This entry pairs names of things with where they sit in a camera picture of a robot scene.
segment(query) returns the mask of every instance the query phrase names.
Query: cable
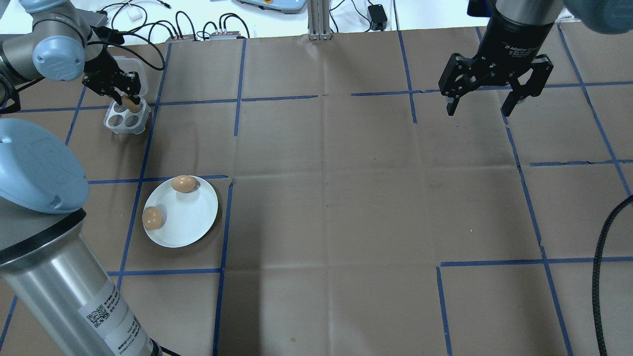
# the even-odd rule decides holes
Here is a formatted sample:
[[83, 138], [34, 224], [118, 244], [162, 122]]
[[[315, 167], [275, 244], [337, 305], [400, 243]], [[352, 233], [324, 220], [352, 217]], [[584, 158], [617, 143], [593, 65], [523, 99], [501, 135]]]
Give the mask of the cable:
[[339, 2], [339, 4], [337, 6], [334, 6], [333, 8], [330, 9], [330, 11], [334, 11], [337, 8], [339, 8], [340, 5], [342, 5], [345, 2], [345, 0], [341, 0], [341, 2]]
[[400, 21], [398, 21], [398, 9], [396, 7], [396, 0], [394, 0], [394, 14], [396, 15], [396, 30], [400, 31]]
[[194, 27], [193, 21], [191, 21], [191, 17], [189, 17], [189, 15], [187, 15], [187, 13], [184, 12], [184, 11], [177, 11], [176, 12], [176, 28], [178, 28], [178, 35], [180, 35], [180, 38], [182, 38], [182, 31], [180, 30], [180, 25], [178, 24], [178, 15], [179, 14], [185, 15], [185, 17], [187, 17], [187, 20], [189, 20], [189, 24], [191, 25], [191, 32], [192, 32], [192, 35], [194, 36], [194, 41], [196, 41], [196, 28]]
[[244, 28], [246, 29], [246, 35], [248, 36], [248, 38], [251, 38], [251, 33], [250, 33], [250, 31], [248, 30], [248, 26], [246, 25], [246, 22], [244, 22], [244, 20], [242, 20], [242, 18], [241, 18], [241, 17], [239, 17], [239, 16], [237, 16], [237, 15], [235, 15], [235, 14], [231, 14], [231, 15], [226, 16], [226, 17], [224, 18], [224, 23], [223, 23], [223, 25], [224, 25], [224, 29], [225, 29], [225, 30], [227, 29], [227, 20], [228, 20], [229, 18], [232, 18], [232, 17], [234, 17], [234, 18], [236, 18], [236, 19], [240, 20], [240, 22], [244, 25]]
[[16, 89], [16, 91], [17, 92], [21, 92], [24, 89], [28, 89], [28, 88], [36, 85], [37, 83], [41, 82], [42, 80], [44, 80], [44, 77], [41, 77], [41, 78], [38, 78], [38, 79], [35, 79], [35, 80], [31, 80], [30, 82], [28, 82], [28, 83], [24, 84], [23, 86], [19, 87], [18, 89]]
[[334, 16], [332, 16], [332, 13], [330, 12], [330, 18], [332, 19], [332, 23], [334, 24], [334, 27], [336, 27], [336, 32], [339, 31], [339, 25], [336, 24], [336, 20], [334, 19]]
[[160, 61], [161, 61], [161, 67], [158, 68], [155, 65], [151, 64], [150, 62], [148, 62], [145, 58], [143, 58], [143, 56], [141, 56], [140, 54], [136, 53], [133, 49], [130, 49], [128, 47], [122, 46], [120, 44], [116, 44], [116, 43], [112, 43], [112, 42], [106, 42], [106, 41], [91, 41], [88, 42], [88, 44], [86, 46], [91, 46], [93, 44], [104, 44], [106, 46], [113, 46], [116, 48], [120, 48], [124, 51], [128, 51], [129, 53], [132, 53], [134, 56], [136, 56], [138, 59], [140, 59], [143, 63], [147, 64], [150, 68], [154, 69], [154, 70], [164, 70], [165, 69], [165, 57], [163, 57], [163, 53], [161, 53], [160, 49], [158, 49], [158, 47], [156, 47], [155, 44], [153, 44], [150, 40], [148, 40], [147, 38], [143, 37], [143, 36], [139, 36], [137, 34], [133, 34], [131, 32], [122, 32], [122, 35], [129, 35], [129, 36], [134, 36], [134, 37], [138, 37], [140, 39], [142, 39], [143, 41], [146, 41], [150, 46], [152, 46], [156, 52], [158, 52], [158, 55], [160, 56]]
[[596, 256], [594, 257], [593, 273], [591, 276], [591, 302], [593, 304], [594, 326], [596, 327], [596, 339], [598, 341], [600, 356], [606, 356], [605, 335], [602, 331], [602, 319], [600, 316], [600, 263], [602, 262], [602, 252], [605, 248], [606, 235], [609, 233], [613, 221], [618, 214], [631, 203], [633, 203], [633, 195], [624, 199], [623, 202], [611, 211], [611, 214], [609, 214], [605, 224], [602, 226], [602, 231], [598, 238], [598, 245], [596, 246]]
[[133, 7], [136, 7], [136, 8], [141, 9], [141, 10], [143, 11], [143, 13], [145, 14], [145, 19], [143, 19], [143, 24], [142, 24], [141, 26], [144, 26], [144, 25], [146, 25], [146, 24], [147, 24], [147, 19], [148, 19], [148, 16], [147, 16], [147, 10], [145, 10], [145, 8], [144, 8], [144, 7], [139, 6], [139, 5], [136, 5], [136, 4], [130, 4], [130, 2], [129, 2], [129, 1], [128, 1], [127, 3], [118, 3], [117, 5], [121, 5], [121, 7], [120, 7], [120, 8], [116, 11], [115, 15], [114, 15], [114, 16], [112, 16], [112, 20], [110, 21], [110, 27], [111, 27], [111, 28], [114, 28], [114, 27], [115, 27], [115, 19], [116, 19], [116, 17], [118, 16], [118, 14], [120, 14], [120, 13], [121, 13], [121, 11], [123, 11], [123, 9], [124, 9], [127, 5], [129, 5], [129, 6], [133, 6]]
[[356, 3], [354, 2], [354, 0], [352, 0], [352, 4], [354, 5], [354, 10], [356, 10], [356, 12], [369, 23], [369, 29], [366, 29], [364, 31], [364, 32], [369, 32], [369, 30], [372, 29], [372, 22], [367, 17], [365, 17], [365, 15], [361, 14], [360, 11], [358, 11], [358, 8], [356, 7]]
[[148, 39], [150, 39], [150, 40], [152, 39], [152, 30], [154, 30], [154, 27], [156, 25], [161, 25], [162, 27], [166, 28], [167, 32], [169, 32], [169, 38], [171, 38], [171, 39], [175, 39], [176, 38], [176, 37], [173, 36], [172, 30], [170, 30], [167, 25], [163, 25], [161, 22], [153, 22], [151, 25], [152, 26], [149, 28], [149, 32], [147, 33], [147, 38]]
[[204, 24], [204, 26], [202, 27], [202, 33], [203, 33], [203, 35], [204, 35], [204, 33], [207, 33], [207, 34], [209, 35], [209, 38], [211, 38], [211, 34], [209, 34], [209, 32], [207, 32], [207, 31], [206, 31], [206, 27], [207, 27], [209, 24], [210, 24], [210, 25], [213, 25], [213, 28], [215, 29], [215, 32], [216, 32], [216, 33], [218, 32], [218, 27], [217, 27], [217, 25], [215, 25], [215, 22], [213, 22], [213, 21], [208, 21], [208, 22], [207, 22], [207, 23], [205, 23], [205, 24]]
[[167, 347], [161, 346], [160, 347], [161, 351], [163, 351], [164, 353], [166, 353], [167, 355], [171, 355], [171, 356], [180, 356], [179, 354], [171, 351], [170, 349], [168, 349]]

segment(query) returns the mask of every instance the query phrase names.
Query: brown egg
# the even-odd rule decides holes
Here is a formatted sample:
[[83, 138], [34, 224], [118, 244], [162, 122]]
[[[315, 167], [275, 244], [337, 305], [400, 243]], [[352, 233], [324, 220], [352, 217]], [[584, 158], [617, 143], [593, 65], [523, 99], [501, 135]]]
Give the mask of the brown egg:
[[196, 187], [196, 179], [189, 175], [179, 175], [172, 179], [172, 188], [181, 193], [189, 193]]
[[163, 213], [156, 207], [147, 207], [143, 211], [143, 226], [146, 230], [156, 230], [163, 227]]

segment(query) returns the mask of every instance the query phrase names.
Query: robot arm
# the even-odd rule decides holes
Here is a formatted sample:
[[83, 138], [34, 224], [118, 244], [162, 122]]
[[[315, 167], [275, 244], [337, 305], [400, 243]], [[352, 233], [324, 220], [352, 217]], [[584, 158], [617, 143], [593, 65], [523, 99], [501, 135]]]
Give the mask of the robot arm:
[[20, 0], [33, 16], [33, 31], [0, 43], [0, 105], [14, 103], [0, 113], [20, 110], [15, 86], [46, 77], [64, 81], [85, 72], [83, 83], [99, 95], [121, 104], [115, 88], [138, 104], [141, 82], [135, 72], [120, 70], [99, 37], [69, 0]]
[[[501, 107], [506, 116], [528, 96], [540, 95], [554, 66], [546, 54], [537, 53], [564, 5], [594, 31], [621, 34], [633, 29], [632, 0], [471, 0], [468, 14], [490, 20], [477, 54], [466, 58], [453, 53], [442, 73], [438, 84], [447, 97], [448, 115], [455, 113], [462, 96], [481, 86], [511, 86]], [[529, 70], [530, 78], [521, 84], [518, 78]]]

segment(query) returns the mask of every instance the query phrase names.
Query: blue tape line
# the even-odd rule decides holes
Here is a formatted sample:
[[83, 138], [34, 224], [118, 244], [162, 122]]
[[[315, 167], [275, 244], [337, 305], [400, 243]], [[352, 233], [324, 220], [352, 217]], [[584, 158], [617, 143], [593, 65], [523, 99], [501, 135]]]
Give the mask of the blue tape line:
[[498, 260], [498, 261], [455, 261], [442, 262], [441, 267], [469, 267], [469, 266], [506, 266], [506, 265], [537, 265], [542, 260]]
[[563, 333], [563, 341], [565, 342], [565, 349], [567, 350], [568, 356], [573, 356], [572, 344], [569, 342], [569, 335], [567, 334], [567, 327], [565, 325], [565, 320], [563, 319], [563, 311], [560, 308], [560, 303], [558, 302], [558, 294], [556, 293], [556, 286], [554, 285], [554, 278], [552, 277], [552, 272], [549, 269], [548, 256], [545, 253], [545, 247], [539, 246], [541, 248], [541, 255], [543, 256], [543, 266], [545, 267], [545, 275], [548, 278], [549, 290], [552, 294], [552, 300], [554, 301], [554, 309], [556, 310], [556, 316], [558, 317], [558, 324], [560, 325], [561, 332]]
[[79, 108], [79, 110], [103, 110], [103, 109], [107, 109], [109, 108], [108, 105], [102, 105], [102, 106], [83, 106], [81, 108]]
[[530, 212], [530, 218], [532, 219], [532, 226], [534, 227], [534, 234], [536, 235], [536, 239], [539, 243], [539, 248], [541, 249], [541, 256], [543, 266], [545, 268], [545, 274], [548, 278], [549, 290], [552, 294], [552, 299], [554, 301], [554, 308], [556, 309], [556, 316], [558, 317], [558, 324], [560, 325], [561, 332], [563, 334], [563, 341], [565, 342], [565, 348], [567, 349], [567, 355], [573, 356], [572, 344], [569, 342], [569, 335], [567, 334], [567, 327], [565, 326], [565, 320], [563, 319], [563, 312], [560, 309], [560, 305], [558, 303], [558, 295], [556, 294], [556, 287], [554, 286], [554, 280], [551, 276], [551, 271], [549, 269], [549, 264], [547, 261], [547, 255], [545, 254], [545, 249], [541, 245], [541, 230], [539, 228], [539, 224], [536, 221], [536, 214], [534, 213], [534, 206], [532, 205], [532, 198], [530, 197], [530, 191], [527, 189], [527, 184], [525, 182], [525, 174], [523, 173], [523, 169], [521, 168], [521, 161], [518, 157], [517, 146], [514, 142], [514, 138], [512, 137], [512, 131], [510, 130], [510, 124], [508, 123], [508, 118], [506, 115], [503, 115], [501, 112], [501, 117], [503, 117], [503, 123], [506, 126], [506, 133], [508, 134], [508, 139], [510, 140], [510, 144], [512, 145], [512, 152], [515, 156], [515, 161], [517, 163], [517, 170], [521, 177], [521, 185], [523, 186], [523, 193], [525, 195], [525, 200], [527, 202], [527, 208]]
[[630, 86], [633, 82], [601, 82], [601, 83], [584, 83], [587, 87], [604, 87], [604, 86]]
[[124, 276], [167, 276], [170, 274], [212, 274], [220, 273], [219, 268], [200, 269], [160, 269], [160, 270], [126, 270]]
[[77, 108], [24, 109], [21, 113], [46, 113], [50, 111], [75, 111]]
[[352, 96], [381, 96], [381, 95], [400, 95], [409, 94], [408, 90], [402, 91], [378, 91], [378, 92], [353, 92]]
[[130, 225], [127, 229], [127, 237], [125, 238], [125, 247], [123, 248], [123, 257], [121, 258], [121, 266], [119, 268], [118, 280], [116, 282], [116, 288], [121, 289], [121, 283], [123, 282], [123, 272], [125, 271], [125, 263], [127, 262], [127, 253], [130, 248], [130, 241], [132, 240], [132, 231], [134, 230], [134, 221], [136, 220], [136, 211], [139, 207], [139, 199], [141, 198], [141, 188], [143, 187], [143, 177], [145, 176], [145, 169], [147, 168], [147, 158], [149, 156], [149, 148], [152, 143], [152, 135], [154, 134], [154, 126], [156, 125], [156, 119], [158, 118], [158, 109], [160, 109], [160, 97], [163, 92], [163, 85], [165, 84], [165, 76], [169, 64], [169, 57], [172, 53], [172, 44], [167, 45], [167, 54], [165, 56], [165, 69], [161, 76], [160, 85], [158, 87], [158, 96], [156, 98], [156, 108], [152, 118], [152, 124], [149, 128], [149, 134], [147, 136], [147, 144], [145, 146], [145, 155], [143, 156], [143, 163], [141, 165], [141, 174], [139, 175], [139, 184], [136, 188], [136, 196], [134, 197], [134, 205], [132, 207], [132, 217], [130, 218]]
[[88, 184], [118, 184], [118, 183], [138, 183], [138, 179], [103, 179], [101, 181], [88, 181]]
[[75, 122], [77, 122], [77, 116], [79, 115], [79, 108], [81, 107], [81, 102], [84, 100], [86, 87], [81, 90], [81, 95], [79, 96], [79, 102], [77, 102], [77, 107], [75, 108], [75, 114], [73, 115], [73, 121], [70, 123], [70, 129], [68, 130], [68, 135], [66, 136], [66, 146], [70, 142], [70, 136], [73, 134], [73, 129], [75, 128]]
[[[593, 257], [552, 258], [548, 259], [548, 262], [551, 264], [591, 264]], [[633, 262], [633, 256], [603, 257], [602, 262]]]
[[299, 96], [272, 96], [270, 98], [248, 98], [242, 101], [276, 101], [276, 100], [297, 100], [318, 98], [318, 95], [299, 95]]
[[615, 169], [618, 171], [618, 175], [620, 176], [620, 180], [622, 181], [622, 185], [624, 186], [624, 190], [626, 191], [627, 196], [630, 196], [631, 195], [631, 190], [629, 188], [629, 183], [627, 182], [627, 179], [624, 177], [624, 172], [622, 172], [622, 167], [620, 167], [620, 163], [618, 162], [618, 158], [615, 156], [615, 152], [614, 152], [613, 148], [611, 147], [611, 143], [609, 142], [609, 139], [606, 136], [606, 132], [603, 129], [602, 124], [600, 123], [600, 119], [598, 117], [598, 113], [596, 112], [596, 109], [594, 108], [593, 104], [591, 103], [591, 99], [589, 98], [589, 93], [587, 92], [587, 87], [585, 86], [585, 83], [582, 81], [582, 76], [580, 75], [580, 71], [578, 69], [578, 66], [576, 65], [576, 62], [573, 60], [572, 52], [569, 50], [569, 46], [567, 45], [567, 41], [565, 40], [565, 34], [563, 34], [563, 29], [560, 27], [560, 24], [558, 24], [558, 34], [560, 35], [560, 39], [563, 42], [563, 47], [565, 48], [565, 52], [567, 53], [567, 57], [569, 58], [569, 62], [572, 64], [573, 71], [576, 73], [576, 77], [578, 78], [578, 81], [580, 82], [580, 87], [582, 88], [582, 92], [585, 95], [585, 99], [587, 100], [587, 104], [591, 108], [591, 113], [593, 114], [594, 121], [596, 122], [596, 125], [598, 126], [598, 130], [600, 131], [600, 135], [602, 136], [602, 140], [605, 142], [606, 149], [609, 151], [609, 155], [611, 156], [611, 159], [613, 160], [613, 164], [615, 166]]
[[233, 204], [233, 184], [229, 185], [229, 197], [227, 198], [227, 216], [224, 220], [224, 243], [222, 245], [222, 263], [220, 281], [218, 282], [218, 298], [215, 305], [215, 328], [213, 330], [213, 356], [218, 355], [218, 341], [220, 339], [220, 314], [222, 311], [222, 296], [224, 293], [224, 271], [227, 266], [227, 248], [229, 245], [229, 225], [231, 220], [231, 206]]
[[479, 26], [475, 26], [475, 31], [477, 33], [477, 38], [479, 39], [479, 42], [481, 42], [483, 37], [481, 36], [481, 30], [479, 30]]
[[160, 106], [172, 106], [172, 105], [193, 105], [193, 104], [220, 104], [220, 103], [235, 103], [237, 99], [215, 99], [215, 100], [192, 100], [192, 101], [169, 101], [167, 103], [160, 103]]
[[446, 353], [453, 356], [451, 345], [451, 333], [448, 329], [448, 316], [446, 315], [446, 301], [444, 300], [444, 285], [442, 283], [442, 272], [436, 267], [437, 272], [437, 292], [439, 293], [439, 307], [442, 310], [442, 323], [444, 324], [444, 339], [446, 341]]
[[415, 114], [415, 102], [413, 100], [413, 87], [411, 85], [411, 74], [409, 72], [409, 61], [406, 59], [406, 50], [404, 49], [404, 39], [402, 31], [398, 30], [398, 39], [400, 40], [400, 50], [402, 51], [402, 61], [404, 62], [404, 73], [406, 74], [406, 86], [409, 89], [409, 103], [411, 104], [411, 116], [413, 123], [418, 123], [418, 117]]
[[[197, 177], [205, 179], [205, 180], [206, 179], [226, 179], [226, 178], [229, 178], [227, 175], [222, 175], [222, 174], [218, 174], [218, 175], [199, 175]], [[143, 182], [165, 182], [165, 181], [169, 181], [171, 178], [173, 178], [173, 177], [144, 178]]]
[[11, 318], [13, 317], [13, 312], [15, 311], [15, 305], [17, 303], [18, 303], [18, 296], [13, 296], [13, 301], [11, 302], [11, 308], [9, 308], [9, 314], [6, 316], [6, 321], [4, 322], [2, 334], [0, 334], [0, 351], [2, 350], [2, 345], [4, 344], [6, 333], [9, 331], [9, 324], [11, 324]]
[[606, 165], [613, 164], [613, 161], [599, 161], [599, 162], [591, 162], [591, 161], [570, 161], [570, 162], [535, 162], [530, 163], [530, 167], [552, 167], [552, 166], [562, 166], [562, 165]]
[[244, 83], [244, 60], [246, 58], [246, 40], [242, 40], [242, 58], [239, 65], [239, 81], [237, 83], [237, 107], [235, 108], [235, 128], [233, 136], [237, 136], [239, 131], [239, 112], [242, 104], [242, 85]]
[[521, 161], [518, 158], [517, 145], [514, 142], [514, 137], [512, 136], [512, 131], [510, 130], [510, 124], [508, 123], [508, 118], [506, 115], [503, 115], [503, 123], [506, 126], [506, 133], [508, 134], [508, 139], [510, 140], [510, 145], [512, 146], [512, 153], [515, 157], [515, 163], [517, 165], [519, 176], [521, 177], [521, 185], [523, 187], [523, 194], [525, 195], [525, 200], [527, 202], [527, 207], [530, 212], [530, 218], [532, 219], [532, 226], [534, 227], [534, 234], [536, 235], [536, 241], [541, 245], [541, 230], [539, 228], [539, 224], [536, 222], [536, 214], [534, 213], [534, 207], [532, 205], [532, 198], [530, 197], [530, 192], [527, 189], [527, 183], [525, 182], [525, 174], [523, 173], [523, 168], [521, 167]]

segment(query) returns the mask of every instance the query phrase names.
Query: egg cup holder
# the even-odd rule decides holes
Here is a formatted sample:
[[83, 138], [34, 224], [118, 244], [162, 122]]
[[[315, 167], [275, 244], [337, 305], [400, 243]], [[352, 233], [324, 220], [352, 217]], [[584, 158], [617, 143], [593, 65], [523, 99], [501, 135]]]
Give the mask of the egg cup holder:
[[103, 119], [103, 125], [115, 134], [142, 134], [145, 131], [149, 113], [151, 113], [151, 108], [144, 98], [141, 98], [141, 108], [136, 112], [112, 101]]

